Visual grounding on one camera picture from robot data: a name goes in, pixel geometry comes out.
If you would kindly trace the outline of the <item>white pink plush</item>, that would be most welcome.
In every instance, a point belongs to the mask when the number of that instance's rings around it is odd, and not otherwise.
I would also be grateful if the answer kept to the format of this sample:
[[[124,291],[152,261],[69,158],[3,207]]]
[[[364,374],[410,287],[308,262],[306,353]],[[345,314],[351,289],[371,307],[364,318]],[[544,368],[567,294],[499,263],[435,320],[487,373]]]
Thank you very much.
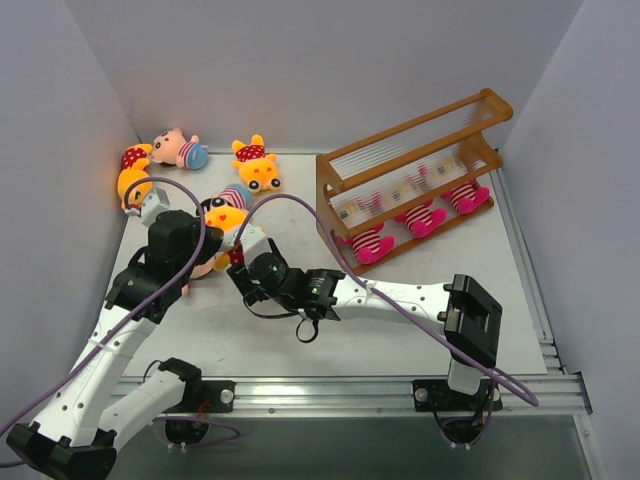
[[[421,194],[419,181],[406,175],[400,183],[401,199],[412,199]],[[403,224],[414,238],[420,239],[431,235],[447,219],[444,208],[432,209],[432,200],[423,202],[394,217],[396,223]]]
[[[449,156],[427,169],[426,182],[429,187],[437,188],[468,172],[460,159]],[[472,179],[443,193],[440,198],[448,201],[459,215],[467,215],[490,199],[490,189],[479,186],[477,180]]]
[[[339,205],[336,211],[347,227],[359,225],[371,218],[370,212],[362,201],[345,202]],[[338,240],[341,244],[349,245],[352,248],[360,264],[374,264],[389,254],[395,246],[393,236],[380,235],[383,227],[383,223],[377,224],[350,239],[339,236]]]

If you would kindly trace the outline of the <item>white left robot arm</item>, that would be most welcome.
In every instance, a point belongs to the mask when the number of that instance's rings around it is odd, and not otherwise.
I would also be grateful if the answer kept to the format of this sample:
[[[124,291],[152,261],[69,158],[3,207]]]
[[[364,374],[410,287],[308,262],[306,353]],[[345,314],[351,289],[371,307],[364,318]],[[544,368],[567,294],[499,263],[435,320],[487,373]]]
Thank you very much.
[[[201,371],[175,358],[118,402],[110,399],[136,351],[182,297],[194,266],[223,239],[222,230],[182,210],[156,217],[146,245],[115,276],[70,374],[39,399],[43,408],[31,422],[2,428],[22,462],[53,479],[105,479],[119,451],[157,415],[194,402]]]

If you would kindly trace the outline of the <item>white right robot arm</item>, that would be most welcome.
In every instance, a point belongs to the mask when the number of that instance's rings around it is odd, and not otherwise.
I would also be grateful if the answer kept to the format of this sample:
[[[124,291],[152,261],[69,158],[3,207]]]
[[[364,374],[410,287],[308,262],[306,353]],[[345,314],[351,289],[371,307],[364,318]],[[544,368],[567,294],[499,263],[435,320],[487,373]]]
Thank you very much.
[[[432,285],[374,281],[334,269],[294,268],[270,252],[249,265],[231,266],[227,274],[246,307],[272,300],[286,316],[309,323],[313,333],[307,343],[315,341],[323,320],[417,319],[457,349],[450,353],[450,390],[476,394],[482,377],[476,366],[496,366],[503,307],[468,275]]]

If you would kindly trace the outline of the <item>boy plush under left arm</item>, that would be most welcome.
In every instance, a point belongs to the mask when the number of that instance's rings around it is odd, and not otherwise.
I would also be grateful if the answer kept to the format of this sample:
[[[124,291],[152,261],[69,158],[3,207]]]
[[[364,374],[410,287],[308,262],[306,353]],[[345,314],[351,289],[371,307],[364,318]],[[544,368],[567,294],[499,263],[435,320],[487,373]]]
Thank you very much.
[[[201,265],[196,265],[192,273],[190,274],[189,279],[187,280],[185,285],[182,287],[181,295],[186,296],[188,294],[189,287],[192,281],[203,278],[206,275],[210,274],[214,270],[214,263],[215,263],[215,258],[211,257],[205,263]]]

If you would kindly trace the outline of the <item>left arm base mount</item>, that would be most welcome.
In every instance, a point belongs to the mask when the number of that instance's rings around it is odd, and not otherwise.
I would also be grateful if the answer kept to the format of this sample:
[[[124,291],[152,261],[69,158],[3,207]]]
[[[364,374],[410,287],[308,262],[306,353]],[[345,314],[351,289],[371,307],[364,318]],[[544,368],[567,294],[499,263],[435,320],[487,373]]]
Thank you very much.
[[[203,382],[203,402],[198,413],[230,413],[234,408],[236,383],[231,380],[207,380]]]

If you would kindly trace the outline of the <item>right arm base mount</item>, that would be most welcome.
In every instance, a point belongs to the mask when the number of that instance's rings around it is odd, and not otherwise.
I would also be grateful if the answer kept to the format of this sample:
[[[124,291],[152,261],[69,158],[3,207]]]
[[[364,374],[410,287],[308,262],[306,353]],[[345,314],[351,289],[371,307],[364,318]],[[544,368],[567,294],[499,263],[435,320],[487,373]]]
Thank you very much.
[[[442,379],[416,379],[411,383],[414,409],[417,412],[440,413],[475,413],[489,410],[488,393],[492,382],[488,379],[480,381],[479,390],[467,395],[448,387]]]

